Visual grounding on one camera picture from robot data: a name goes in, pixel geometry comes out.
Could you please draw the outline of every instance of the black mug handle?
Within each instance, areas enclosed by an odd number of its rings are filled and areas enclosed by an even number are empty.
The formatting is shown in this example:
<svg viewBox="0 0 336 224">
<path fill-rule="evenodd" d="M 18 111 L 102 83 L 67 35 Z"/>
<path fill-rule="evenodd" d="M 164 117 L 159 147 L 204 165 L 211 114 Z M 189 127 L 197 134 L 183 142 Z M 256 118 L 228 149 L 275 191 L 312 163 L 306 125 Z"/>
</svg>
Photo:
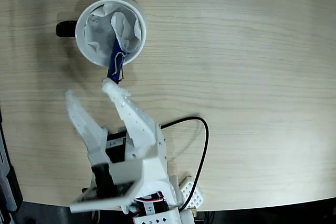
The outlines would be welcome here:
<svg viewBox="0 0 336 224">
<path fill-rule="evenodd" d="M 64 38 L 74 38 L 77 20 L 67 20 L 56 25 L 56 35 Z"/>
</svg>

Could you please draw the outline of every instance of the wooden table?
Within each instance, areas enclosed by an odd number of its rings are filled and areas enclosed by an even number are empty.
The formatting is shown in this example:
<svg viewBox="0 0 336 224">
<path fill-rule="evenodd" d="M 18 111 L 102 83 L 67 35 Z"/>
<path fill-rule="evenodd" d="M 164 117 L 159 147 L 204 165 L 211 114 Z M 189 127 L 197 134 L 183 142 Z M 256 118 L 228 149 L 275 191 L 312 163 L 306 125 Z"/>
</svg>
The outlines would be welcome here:
<svg viewBox="0 0 336 224">
<path fill-rule="evenodd" d="M 0 105 L 26 201 L 67 206 L 89 186 L 66 89 L 100 124 L 122 126 L 100 91 L 106 69 L 55 35 L 94 1 L 0 0 Z M 148 38 L 121 85 L 157 122 L 207 120 L 202 210 L 336 196 L 336 0 L 136 1 Z M 164 134 L 169 173 L 195 175 L 202 126 Z"/>
</svg>

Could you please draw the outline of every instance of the white perforated bracket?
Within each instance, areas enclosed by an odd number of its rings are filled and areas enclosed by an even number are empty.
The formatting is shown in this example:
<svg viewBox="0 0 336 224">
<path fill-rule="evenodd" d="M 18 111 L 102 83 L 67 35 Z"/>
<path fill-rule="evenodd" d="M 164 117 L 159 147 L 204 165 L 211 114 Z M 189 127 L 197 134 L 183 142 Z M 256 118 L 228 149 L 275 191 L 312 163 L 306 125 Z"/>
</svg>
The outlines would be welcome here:
<svg viewBox="0 0 336 224">
<path fill-rule="evenodd" d="M 191 189 L 194 185 L 194 179 L 192 177 L 186 177 L 185 180 L 180 184 L 179 189 L 183 195 L 183 203 L 188 199 Z M 191 198 L 189 204 L 186 208 L 199 208 L 204 201 L 203 194 L 198 186 L 196 186 L 193 197 Z"/>
<path fill-rule="evenodd" d="M 134 224 L 182 224 L 177 207 L 159 214 L 134 217 L 133 222 Z"/>
</svg>

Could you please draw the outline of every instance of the white mug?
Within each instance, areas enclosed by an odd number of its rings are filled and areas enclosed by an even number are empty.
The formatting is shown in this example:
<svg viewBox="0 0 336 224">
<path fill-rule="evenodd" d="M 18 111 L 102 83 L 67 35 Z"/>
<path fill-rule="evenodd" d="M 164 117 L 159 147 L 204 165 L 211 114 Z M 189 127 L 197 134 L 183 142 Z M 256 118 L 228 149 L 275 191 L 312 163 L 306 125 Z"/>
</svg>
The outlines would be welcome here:
<svg viewBox="0 0 336 224">
<path fill-rule="evenodd" d="M 141 42 L 136 50 L 125 56 L 123 64 L 130 63 L 134 60 L 141 52 L 145 41 L 146 41 L 146 19 L 144 12 L 141 10 L 139 5 L 133 0 L 100 0 L 90 6 L 88 6 L 79 16 L 78 20 L 67 20 L 57 24 L 56 35 L 58 37 L 75 37 L 76 43 L 79 51 L 92 63 L 108 68 L 110 63 L 110 58 L 102 55 L 98 55 L 92 47 L 90 47 L 84 37 L 84 27 L 87 23 L 89 15 L 97 9 L 107 3 L 117 3 L 127 7 L 132 10 L 138 17 L 141 26 Z"/>
</svg>

